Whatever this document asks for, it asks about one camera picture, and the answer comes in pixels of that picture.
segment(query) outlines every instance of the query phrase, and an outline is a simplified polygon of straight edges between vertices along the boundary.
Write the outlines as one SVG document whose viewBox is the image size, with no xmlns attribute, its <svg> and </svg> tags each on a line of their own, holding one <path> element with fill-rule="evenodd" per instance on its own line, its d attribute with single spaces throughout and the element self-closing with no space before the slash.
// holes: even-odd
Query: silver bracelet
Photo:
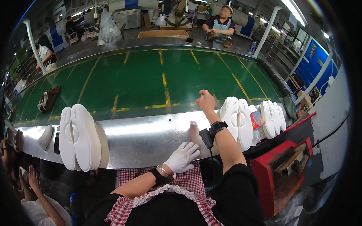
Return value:
<svg viewBox="0 0 362 226">
<path fill-rule="evenodd" d="M 167 177 L 168 174 L 166 173 L 166 171 L 161 167 L 161 165 L 158 165 L 157 168 L 159 168 L 161 170 L 161 172 L 163 173 L 164 177 Z"/>
</svg>

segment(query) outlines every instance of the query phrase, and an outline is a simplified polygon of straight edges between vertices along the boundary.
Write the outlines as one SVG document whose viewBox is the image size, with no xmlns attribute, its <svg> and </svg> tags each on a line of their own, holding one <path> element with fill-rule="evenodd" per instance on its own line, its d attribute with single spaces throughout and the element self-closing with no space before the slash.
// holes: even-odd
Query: red machine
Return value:
<svg viewBox="0 0 362 226">
<path fill-rule="evenodd" d="M 259 183 L 259 202 L 265 217 L 275 216 L 295 194 L 311 154 L 310 138 L 300 144 L 287 140 L 250 161 Z"/>
</svg>

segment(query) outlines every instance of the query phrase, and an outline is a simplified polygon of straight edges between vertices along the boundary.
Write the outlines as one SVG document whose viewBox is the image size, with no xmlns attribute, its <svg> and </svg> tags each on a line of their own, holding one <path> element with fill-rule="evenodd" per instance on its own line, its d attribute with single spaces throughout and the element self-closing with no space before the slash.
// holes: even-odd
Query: black cable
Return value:
<svg viewBox="0 0 362 226">
<path fill-rule="evenodd" d="M 215 180 L 216 180 L 216 169 L 215 169 L 215 161 L 214 161 L 214 156 L 212 155 L 212 151 L 211 148 L 209 148 L 210 151 L 210 155 L 211 155 L 211 161 L 212 161 L 212 189 L 214 189 L 215 187 Z"/>
<path fill-rule="evenodd" d="M 343 123 L 348 119 L 348 113 L 347 113 L 347 117 L 342 121 L 342 123 L 330 134 L 328 134 L 327 136 L 325 136 L 322 140 L 318 141 L 316 144 L 314 144 L 313 147 L 317 146 L 318 144 L 320 144 L 321 142 L 323 142 L 325 139 L 329 138 L 330 136 L 332 136 L 335 132 L 337 132 L 337 130 L 339 130 L 339 128 L 341 128 L 341 126 L 343 125 Z"/>
</svg>

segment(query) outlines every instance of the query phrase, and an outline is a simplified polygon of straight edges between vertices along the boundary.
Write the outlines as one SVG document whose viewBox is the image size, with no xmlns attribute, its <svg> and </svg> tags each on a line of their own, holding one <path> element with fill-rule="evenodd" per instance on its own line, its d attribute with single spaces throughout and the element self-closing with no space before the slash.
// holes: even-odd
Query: water bottle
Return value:
<svg viewBox="0 0 362 226">
<path fill-rule="evenodd" d="M 253 44 L 251 44 L 251 47 L 250 47 L 250 52 L 253 54 L 255 52 L 255 49 L 256 49 L 256 45 L 258 44 L 258 42 L 255 40 L 253 42 Z"/>
</svg>

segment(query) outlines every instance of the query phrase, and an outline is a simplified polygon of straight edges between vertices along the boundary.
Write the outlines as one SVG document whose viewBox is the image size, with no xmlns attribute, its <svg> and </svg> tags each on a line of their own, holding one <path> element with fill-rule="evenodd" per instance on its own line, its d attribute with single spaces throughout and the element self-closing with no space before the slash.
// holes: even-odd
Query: red white checkered apron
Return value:
<svg viewBox="0 0 362 226">
<path fill-rule="evenodd" d="M 173 192 L 185 195 L 194 201 L 209 226 L 222 225 L 211 210 L 216 201 L 206 197 L 199 163 L 194 161 L 191 164 L 195 166 L 192 170 L 177 174 L 176 179 L 172 178 L 171 182 L 162 187 L 151 188 L 149 192 L 134 199 L 119 197 L 105 221 L 111 221 L 111 226 L 124 226 L 132 208 L 145 204 L 156 195 L 172 189 Z M 149 172 L 152 168 L 154 167 L 119 170 L 119 185 L 121 186 L 129 180 Z"/>
</svg>

